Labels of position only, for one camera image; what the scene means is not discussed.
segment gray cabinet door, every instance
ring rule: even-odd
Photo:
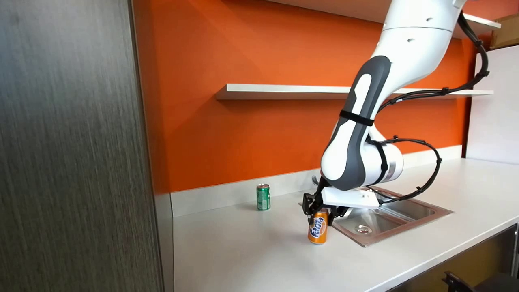
[[[0,0],[0,290],[164,290],[129,0]]]

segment white shelf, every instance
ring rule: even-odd
[[[390,0],[270,0],[270,1],[365,19],[372,22],[385,22],[386,11],[390,8]],[[466,18],[471,22],[471,27],[479,35],[490,34],[492,29],[502,27],[500,22],[492,19],[479,18],[468,13],[466,13]],[[459,27],[456,27],[455,37],[463,39],[466,35]]]
[[[403,87],[395,94],[406,94],[411,91],[429,91],[435,87]],[[227,82],[218,94],[221,100],[341,100],[346,99],[349,86],[307,86],[307,84],[247,84]],[[472,89],[458,91],[450,95],[490,95],[493,91]]]

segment green can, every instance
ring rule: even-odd
[[[271,188],[268,183],[257,185],[257,204],[260,211],[271,209]]]

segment label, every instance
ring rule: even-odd
[[[310,228],[310,235],[320,237],[323,233],[323,225],[325,225],[325,217],[315,217]]]

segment white countertop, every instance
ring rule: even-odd
[[[385,186],[408,193],[432,165],[406,168]],[[174,220],[177,292],[386,290],[477,245],[519,220],[519,165],[456,159],[443,164],[419,199],[451,209],[367,248],[336,228],[325,245],[307,240],[302,193],[275,196]]]

